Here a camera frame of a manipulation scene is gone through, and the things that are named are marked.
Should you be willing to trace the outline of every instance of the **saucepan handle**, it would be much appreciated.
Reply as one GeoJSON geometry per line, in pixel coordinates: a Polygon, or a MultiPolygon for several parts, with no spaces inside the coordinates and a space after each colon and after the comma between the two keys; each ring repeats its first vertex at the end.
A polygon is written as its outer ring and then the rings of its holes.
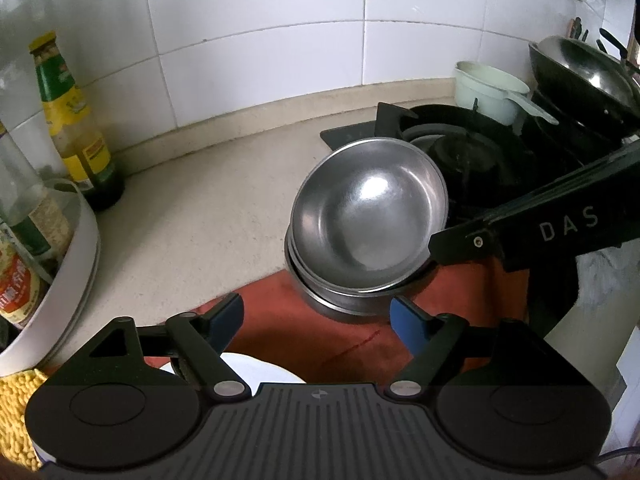
{"type": "Polygon", "coordinates": [[[527,99],[521,94],[516,94],[516,92],[507,92],[507,99],[516,103],[520,108],[526,111],[527,114],[533,115],[534,117],[542,117],[547,123],[558,124],[558,120],[553,117],[553,115],[549,114],[546,110],[543,110],[537,104],[532,102],[530,99],[527,99]]]}

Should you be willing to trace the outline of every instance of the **electrical cable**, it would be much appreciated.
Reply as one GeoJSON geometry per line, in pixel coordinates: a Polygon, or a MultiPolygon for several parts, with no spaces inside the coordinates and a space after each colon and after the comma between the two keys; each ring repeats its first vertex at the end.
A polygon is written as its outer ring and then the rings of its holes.
{"type": "Polygon", "coordinates": [[[601,454],[597,457],[596,460],[593,461],[594,464],[599,464],[601,462],[605,462],[612,458],[617,458],[619,456],[627,456],[627,455],[640,455],[640,446],[629,446],[629,447],[621,447],[620,449],[614,449],[613,451],[609,451],[601,454]]]}

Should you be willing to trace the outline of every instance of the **stacked metal bowl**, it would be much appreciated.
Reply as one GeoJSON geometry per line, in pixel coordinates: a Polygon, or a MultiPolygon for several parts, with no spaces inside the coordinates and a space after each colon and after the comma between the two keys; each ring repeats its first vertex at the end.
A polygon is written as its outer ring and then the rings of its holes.
{"type": "Polygon", "coordinates": [[[426,284],[429,239],[444,228],[442,174],[420,149],[375,137],[327,156],[294,201],[285,258],[305,301],[343,322],[388,316],[426,284]]]}

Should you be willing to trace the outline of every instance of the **yellow cloth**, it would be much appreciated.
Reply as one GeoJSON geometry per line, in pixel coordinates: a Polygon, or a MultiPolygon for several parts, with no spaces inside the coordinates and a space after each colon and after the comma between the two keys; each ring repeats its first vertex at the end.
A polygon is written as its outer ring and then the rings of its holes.
{"type": "Polygon", "coordinates": [[[46,375],[39,370],[0,378],[0,452],[32,471],[42,464],[24,426],[24,409],[34,391],[46,380],[46,375]]]}

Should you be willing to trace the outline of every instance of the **screw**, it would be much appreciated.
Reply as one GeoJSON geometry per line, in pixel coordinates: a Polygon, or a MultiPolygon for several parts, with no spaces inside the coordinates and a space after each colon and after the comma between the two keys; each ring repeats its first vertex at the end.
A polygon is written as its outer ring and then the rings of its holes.
{"type": "Polygon", "coordinates": [[[398,397],[413,397],[422,391],[420,384],[415,381],[396,381],[389,386],[389,389],[398,397]]]}
{"type": "Polygon", "coordinates": [[[235,397],[244,392],[244,384],[238,381],[220,381],[213,387],[220,397],[235,397]]]}

